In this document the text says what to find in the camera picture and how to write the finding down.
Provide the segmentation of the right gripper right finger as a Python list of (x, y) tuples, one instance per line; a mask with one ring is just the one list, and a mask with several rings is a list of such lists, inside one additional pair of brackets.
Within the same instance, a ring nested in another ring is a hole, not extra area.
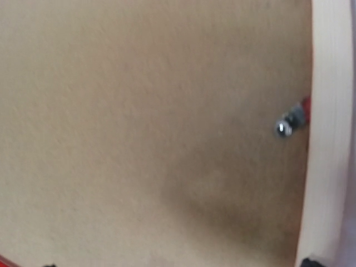
[(301, 267), (323, 267), (323, 265), (316, 260), (305, 258), (301, 261)]

